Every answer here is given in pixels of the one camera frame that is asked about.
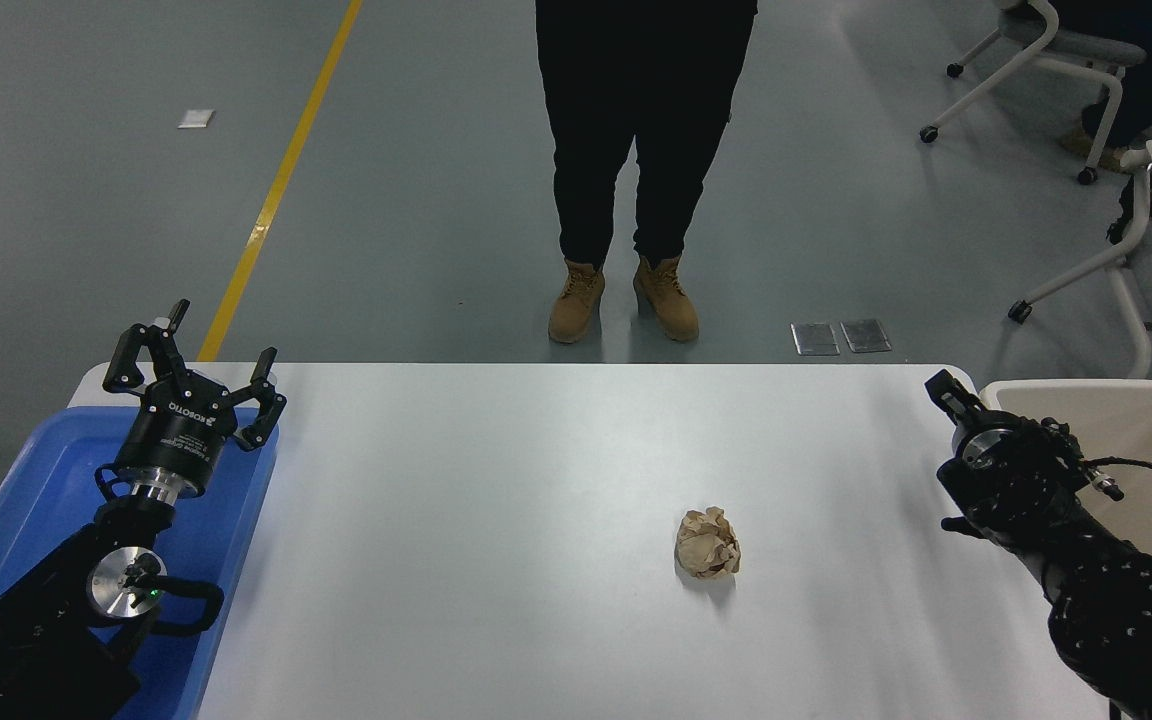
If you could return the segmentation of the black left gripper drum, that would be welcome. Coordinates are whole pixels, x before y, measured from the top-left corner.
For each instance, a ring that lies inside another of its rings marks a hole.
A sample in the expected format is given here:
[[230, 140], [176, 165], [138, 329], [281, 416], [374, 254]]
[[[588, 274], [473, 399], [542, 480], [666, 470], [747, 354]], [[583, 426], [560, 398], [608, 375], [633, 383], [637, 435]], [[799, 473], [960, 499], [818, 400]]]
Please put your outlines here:
[[116, 455], [119, 482], [175, 484], [179, 497], [204, 495], [221, 450], [236, 432], [236, 414], [221, 406], [223, 384], [196, 372], [147, 384], [141, 411]]

